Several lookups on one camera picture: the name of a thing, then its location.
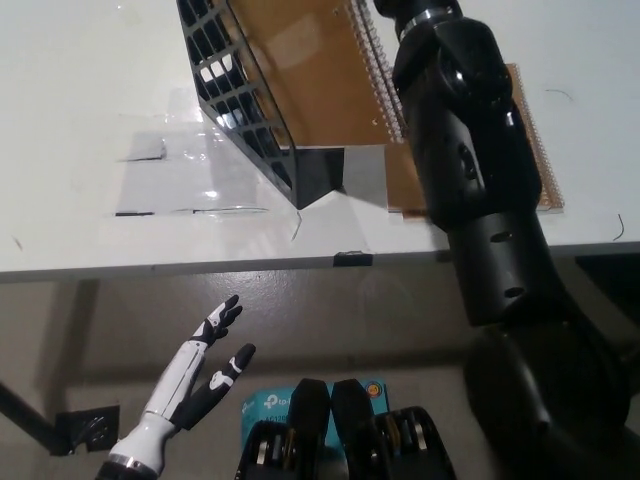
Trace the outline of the white and black left hand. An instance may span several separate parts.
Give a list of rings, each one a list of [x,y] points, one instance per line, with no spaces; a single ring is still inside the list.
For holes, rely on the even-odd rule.
[[[210,380],[195,388],[208,350],[229,333],[243,310],[234,294],[209,313],[180,346],[157,382],[137,425],[118,440],[98,479],[158,479],[167,442],[190,430],[216,407],[246,370],[256,346],[242,346]]]

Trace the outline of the black right hand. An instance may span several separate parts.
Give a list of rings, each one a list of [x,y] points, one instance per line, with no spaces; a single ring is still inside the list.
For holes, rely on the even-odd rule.
[[[456,0],[374,0],[373,3],[381,16],[394,22],[396,29],[404,28],[411,19],[427,10],[462,15]]]

